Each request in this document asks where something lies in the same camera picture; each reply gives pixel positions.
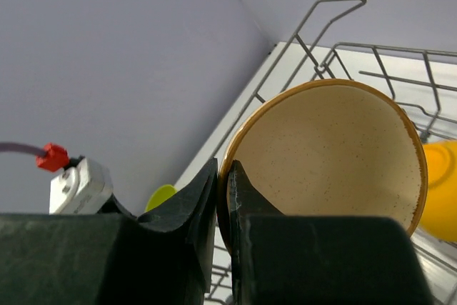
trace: yellow cup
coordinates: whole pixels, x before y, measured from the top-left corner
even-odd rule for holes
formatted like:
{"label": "yellow cup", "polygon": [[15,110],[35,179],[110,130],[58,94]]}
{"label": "yellow cup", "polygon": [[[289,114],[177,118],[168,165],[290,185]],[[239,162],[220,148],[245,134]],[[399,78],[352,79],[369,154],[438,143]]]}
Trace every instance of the yellow cup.
{"label": "yellow cup", "polygon": [[163,185],[159,187],[152,194],[151,198],[149,198],[145,212],[155,209],[157,206],[159,206],[160,204],[164,203],[166,200],[174,196],[176,192],[177,190],[174,188],[173,185]]}
{"label": "yellow cup", "polygon": [[457,141],[423,146],[428,194],[421,226],[437,239],[457,241]]}

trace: gray cable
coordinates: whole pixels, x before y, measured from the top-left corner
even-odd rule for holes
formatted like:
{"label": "gray cable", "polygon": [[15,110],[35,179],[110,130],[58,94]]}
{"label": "gray cable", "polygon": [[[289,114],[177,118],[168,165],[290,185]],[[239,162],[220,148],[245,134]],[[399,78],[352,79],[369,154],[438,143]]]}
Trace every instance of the gray cable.
{"label": "gray cable", "polygon": [[0,153],[7,152],[28,154],[39,157],[45,157],[48,154],[46,150],[37,146],[30,146],[28,144],[16,142],[0,142]]}

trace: speckled plate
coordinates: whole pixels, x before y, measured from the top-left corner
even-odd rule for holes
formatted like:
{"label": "speckled plate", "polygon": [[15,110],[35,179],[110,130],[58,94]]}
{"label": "speckled plate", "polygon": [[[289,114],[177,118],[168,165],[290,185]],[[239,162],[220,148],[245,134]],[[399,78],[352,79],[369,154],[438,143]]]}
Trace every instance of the speckled plate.
{"label": "speckled plate", "polygon": [[235,134],[222,161],[217,199],[229,251],[227,176],[234,159],[284,214],[389,216],[411,235],[425,205],[426,159],[413,124],[387,96],[355,81],[289,89]]}

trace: white connector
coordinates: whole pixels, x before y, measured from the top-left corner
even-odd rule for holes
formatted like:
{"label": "white connector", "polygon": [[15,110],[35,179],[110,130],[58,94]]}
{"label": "white connector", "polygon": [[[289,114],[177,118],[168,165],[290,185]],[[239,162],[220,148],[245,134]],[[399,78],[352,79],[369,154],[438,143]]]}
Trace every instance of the white connector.
{"label": "white connector", "polygon": [[113,194],[109,170],[90,159],[51,180],[50,214],[95,214]]}

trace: brown rim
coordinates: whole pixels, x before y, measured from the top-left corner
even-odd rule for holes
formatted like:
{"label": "brown rim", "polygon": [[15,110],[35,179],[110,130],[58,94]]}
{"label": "brown rim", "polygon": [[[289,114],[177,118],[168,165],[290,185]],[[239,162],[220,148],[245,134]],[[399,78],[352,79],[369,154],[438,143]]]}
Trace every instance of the brown rim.
{"label": "brown rim", "polygon": [[400,116],[402,122],[405,124],[406,131],[408,135],[411,137],[413,141],[413,145],[416,147],[416,154],[419,160],[419,169],[421,173],[421,194],[419,194],[419,199],[417,203],[416,210],[414,211],[413,220],[411,221],[411,225],[408,227],[406,231],[408,235],[412,235],[414,230],[419,224],[419,220],[421,219],[421,215],[423,212],[423,208],[426,204],[426,197],[427,197],[427,163],[426,163],[426,156],[422,148],[421,140],[418,137],[416,129],[414,128],[413,123],[409,120],[408,116],[404,112],[404,110],[395,103],[392,99],[388,98],[384,93],[374,89],[373,87],[367,86],[365,84],[361,84],[357,81],[352,80],[344,80],[344,79],[325,79],[325,80],[317,80],[317,81],[310,81],[305,84],[293,87],[288,91],[285,91],[278,96],[275,96],[271,100],[264,103],[260,106],[255,112],[250,115],[250,117],[245,120],[245,122],[241,125],[241,128],[235,133],[235,136],[232,138],[230,143],[228,144],[228,148],[224,154],[224,159],[222,161],[221,170],[219,172],[218,178],[218,185],[217,185],[217,200],[216,200],[216,210],[218,216],[218,223],[219,229],[221,230],[222,239],[226,245],[228,252],[231,254],[231,245],[230,245],[230,217],[229,217],[229,208],[227,205],[227,177],[229,175],[229,170],[231,168],[231,162],[233,161],[233,157],[235,156],[235,152],[238,146],[241,143],[241,140],[249,131],[249,129],[257,122],[257,120],[262,117],[269,109],[273,106],[277,105],[284,99],[287,99],[294,94],[299,92],[313,89],[315,87],[321,86],[335,86],[335,85],[342,85],[342,86],[352,86],[359,89],[363,89],[364,91],[368,91],[373,95],[377,96],[378,98],[384,100],[387,104],[389,104]]}

